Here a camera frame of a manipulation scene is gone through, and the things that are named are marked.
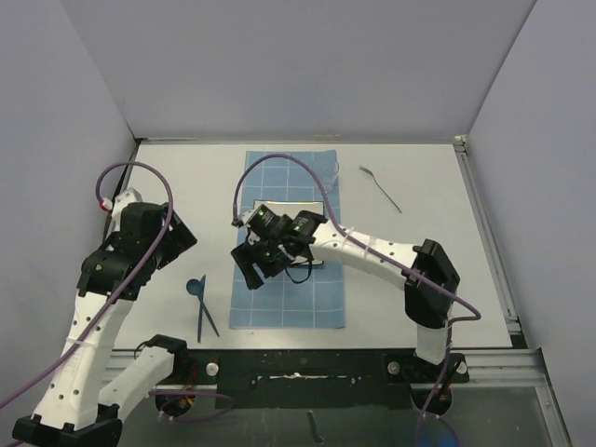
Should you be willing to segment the square white plate black rim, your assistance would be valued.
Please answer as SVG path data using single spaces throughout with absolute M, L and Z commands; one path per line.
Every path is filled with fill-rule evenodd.
M 325 211 L 322 201 L 275 201 L 257 199 L 253 202 L 253 208 L 255 210 L 262 205 L 267 206 L 271 211 L 279 216 L 286 214 L 292 219 L 294 219 L 302 210 L 310 211 L 316 214 L 324 214 Z M 313 266 L 320 266 L 324 263 L 321 260 L 315 259 L 312 264 Z M 291 267 L 298 266 L 308 267 L 308 261 L 304 256 L 297 257 L 296 260 L 291 264 Z

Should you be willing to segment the dark blue plastic spoon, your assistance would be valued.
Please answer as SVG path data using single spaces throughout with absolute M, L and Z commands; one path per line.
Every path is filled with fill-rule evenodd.
M 200 280 L 200 278 L 191 278 L 187 281 L 186 283 L 186 291 L 192 295 L 192 296 L 197 296 L 197 286 L 198 286 L 198 281 Z M 219 331 L 217 329 L 217 326 L 213 320 L 213 317 L 210 314 L 210 311 L 208 310 L 208 308 L 206 307 L 205 304 L 205 297 L 204 297 L 204 304 L 203 304 L 203 309 L 204 309 L 204 314 L 203 314 L 203 319 L 206 318 L 207 322 L 209 323 L 209 325 L 211 326 L 211 328 L 213 329 L 215 335 L 217 337 L 220 336 Z

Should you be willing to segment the silver metal fork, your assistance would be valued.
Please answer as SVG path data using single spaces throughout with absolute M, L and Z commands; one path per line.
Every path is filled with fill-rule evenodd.
M 376 187 L 381 191 L 381 193 L 385 196 L 385 198 L 391 203 L 391 205 L 396 209 L 399 214 L 402 214 L 402 209 L 398 205 L 398 203 L 391 197 L 391 195 L 386 191 L 386 189 L 378 182 L 375 174 L 368 168 L 359 165 L 359 170 L 367 174 L 376 185 Z

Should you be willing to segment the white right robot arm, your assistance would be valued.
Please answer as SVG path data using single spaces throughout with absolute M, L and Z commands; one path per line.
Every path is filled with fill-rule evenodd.
M 301 210 L 290 217 L 265 205 L 235 216 L 232 224 L 247 233 L 231 255 L 249 289 L 259 289 L 299 258 L 336 262 L 380 278 L 404 293 L 406 316 L 417 330 L 417 374 L 434 381 L 447 371 L 460 277 L 440 243 L 399 244 L 343 227 L 332 216 Z

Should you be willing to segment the dark blue plastic knife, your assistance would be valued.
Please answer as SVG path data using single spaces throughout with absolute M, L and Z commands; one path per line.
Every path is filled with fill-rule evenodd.
M 203 304 L 204 304 L 205 287 L 206 287 L 206 276 L 203 275 L 201 277 L 201 279 L 198 281 L 197 296 L 196 296 L 199 301 L 199 310 L 198 310 L 198 317 L 197 317 L 197 335 L 196 335 L 196 339 L 199 344 L 201 343 L 201 336 L 202 336 L 202 321 L 203 321 L 203 314 L 204 314 Z

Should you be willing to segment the clear wine glass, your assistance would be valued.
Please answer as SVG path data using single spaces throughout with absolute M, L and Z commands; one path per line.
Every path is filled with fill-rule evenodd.
M 339 173 L 339 163 L 336 154 L 315 154 L 311 167 L 323 186 L 323 190 L 326 194 L 329 194 L 337 182 Z

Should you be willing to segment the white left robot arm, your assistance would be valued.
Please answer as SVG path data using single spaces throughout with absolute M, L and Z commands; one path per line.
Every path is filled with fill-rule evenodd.
M 187 343 L 157 334 L 108 385 L 103 375 L 120 328 L 155 271 L 196 244 L 169 204 L 132 202 L 115 231 L 85 259 L 74 316 L 44 397 L 18 419 L 15 442 L 33 446 L 115 446 L 132 410 L 160 382 L 185 381 Z

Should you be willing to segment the blue checked cloth napkin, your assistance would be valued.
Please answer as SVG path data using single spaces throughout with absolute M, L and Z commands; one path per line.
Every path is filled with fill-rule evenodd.
M 323 152 L 296 152 L 295 163 L 284 157 L 262 160 L 266 152 L 249 151 L 247 175 L 239 193 L 238 210 L 253 209 L 257 199 L 275 201 L 322 201 L 324 215 L 341 216 L 338 180 L 326 194 L 312 170 L 314 155 Z M 337 330 L 345 326 L 345 275 L 339 263 L 323 262 L 308 267 L 290 267 L 264 280 L 256 291 L 247 288 L 239 269 L 235 270 L 229 327 L 240 329 Z

